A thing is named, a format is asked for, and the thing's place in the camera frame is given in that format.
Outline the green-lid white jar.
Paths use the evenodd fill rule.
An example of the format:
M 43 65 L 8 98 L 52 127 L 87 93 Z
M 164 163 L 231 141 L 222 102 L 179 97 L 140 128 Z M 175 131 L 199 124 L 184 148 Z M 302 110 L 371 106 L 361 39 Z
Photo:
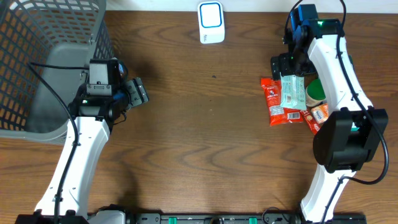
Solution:
M 314 79 L 305 89 L 306 105 L 315 107 L 326 100 L 325 92 L 320 79 Z

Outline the light teal snack packet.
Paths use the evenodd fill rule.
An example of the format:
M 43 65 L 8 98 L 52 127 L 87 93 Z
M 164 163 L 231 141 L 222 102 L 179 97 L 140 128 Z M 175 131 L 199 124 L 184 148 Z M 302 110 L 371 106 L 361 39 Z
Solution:
M 288 109 L 306 110 L 304 77 L 287 75 L 281 77 L 280 106 Z

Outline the small yellow-orange packet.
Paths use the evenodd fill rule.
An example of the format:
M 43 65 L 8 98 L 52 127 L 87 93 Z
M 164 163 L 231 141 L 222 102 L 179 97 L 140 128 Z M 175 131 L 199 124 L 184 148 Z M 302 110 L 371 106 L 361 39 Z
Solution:
M 318 124 L 324 123 L 328 117 L 328 104 L 324 103 L 311 109 L 312 115 Z

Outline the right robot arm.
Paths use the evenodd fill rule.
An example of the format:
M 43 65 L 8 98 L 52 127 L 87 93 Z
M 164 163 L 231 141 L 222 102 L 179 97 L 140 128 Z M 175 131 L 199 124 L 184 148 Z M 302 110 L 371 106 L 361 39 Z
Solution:
M 328 119 L 313 139 L 317 169 L 295 213 L 278 213 L 287 223 L 364 223 L 363 215 L 335 215 L 334 207 L 355 173 L 386 147 L 388 115 L 366 96 L 346 48 L 344 19 L 321 19 L 313 4 L 298 1 L 284 27 L 284 54 L 271 58 L 275 78 L 317 74 Z

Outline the orange-red snack bag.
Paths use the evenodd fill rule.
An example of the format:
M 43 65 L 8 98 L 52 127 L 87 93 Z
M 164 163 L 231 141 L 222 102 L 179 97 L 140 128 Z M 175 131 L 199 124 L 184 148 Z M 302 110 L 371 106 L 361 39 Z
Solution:
M 281 107 L 282 87 L 280 80 L 261 78 L 261 86 L 265 94 L 270 126 L 303 122 L 299 110 Z

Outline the red stick packet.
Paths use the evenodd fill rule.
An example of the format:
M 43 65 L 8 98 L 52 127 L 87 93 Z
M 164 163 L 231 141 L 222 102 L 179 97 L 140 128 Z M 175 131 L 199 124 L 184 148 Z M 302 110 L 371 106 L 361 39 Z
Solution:
M 321 125 L 316 121 L 314 115 L 310 110 L 302 110 L 300 114 L 303 117 L 303 120 L 308 124 L 311 132 L 316 135 L 316 133 L 320 130 Z

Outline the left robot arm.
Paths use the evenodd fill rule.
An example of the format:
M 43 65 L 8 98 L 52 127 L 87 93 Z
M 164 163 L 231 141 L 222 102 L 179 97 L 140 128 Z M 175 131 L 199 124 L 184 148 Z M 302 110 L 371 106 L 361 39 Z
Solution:
M 116 59 L 91 59 L 88 81 L 67 105 L 46 82 L 43 85 L 65 110 L 67 137 L 49 187 L 30 215 L 15 223 L 130 223 L 128 211 L 109 205 L 88 213 L 88 196 L 101 151 L 119 117 L 148 102 L 139 77 L 129 79 L 125 64 Z

